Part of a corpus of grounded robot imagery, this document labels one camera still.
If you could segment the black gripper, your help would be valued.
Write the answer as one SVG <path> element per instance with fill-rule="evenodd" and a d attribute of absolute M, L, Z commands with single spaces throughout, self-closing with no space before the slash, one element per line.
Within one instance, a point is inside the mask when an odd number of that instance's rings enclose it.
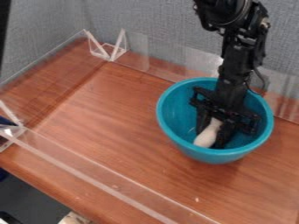
<path fill-rule="evenodd" d="M 221 66 L 217 87 L 214 89 L 202 86 L 193 88 L 190 104 L 197 108 L 197 134 L 205 131 L 213 118 L 222 121 L 214 144 L 215 149 L 225 148 L 238 131 L 250 135 L 258 131 L 261 115 L 245 105 L 253 74 L 261 76 L 255 68 L 245 73 L 227 73 Z"/>

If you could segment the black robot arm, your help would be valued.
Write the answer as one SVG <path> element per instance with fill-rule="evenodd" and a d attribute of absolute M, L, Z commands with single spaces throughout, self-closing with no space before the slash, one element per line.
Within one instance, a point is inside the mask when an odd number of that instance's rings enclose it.
<path fill-rule="evenodd" d="M 197 108 L 199 147 L 222 149 L 241 131 L 258 131 L 261 115 L 245 106 L 253 75 L 266 57 L 270 29 L 267 8 L 258 0 L 194 0 L 205 30 L 223 37 L 222 65 L 213 90 L 193 89 L 190 104 Z"/>

